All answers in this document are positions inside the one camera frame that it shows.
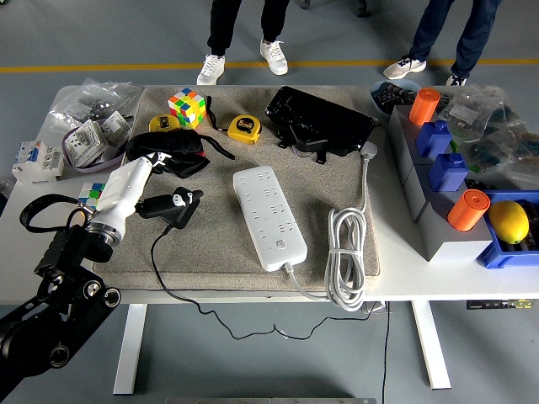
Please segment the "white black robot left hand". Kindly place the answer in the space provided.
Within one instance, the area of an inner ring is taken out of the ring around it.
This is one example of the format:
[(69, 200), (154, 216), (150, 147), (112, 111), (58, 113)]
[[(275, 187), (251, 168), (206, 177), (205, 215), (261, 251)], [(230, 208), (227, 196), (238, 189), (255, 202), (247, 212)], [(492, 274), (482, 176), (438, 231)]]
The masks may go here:
[(97, 213), (90, 220), (88, 229), (121, 239), (125, 234), (126, 218), (135, 212), (143, 218), (160, 216), (173, 223), (182, 211), (195, 207), (203, 192), (183, 187), (173, 194), (140, 201), (152, 169), (164, 166), (170, 158), (167, 153), (152, 152), (115, 169), (104, 187), (96, 207)]

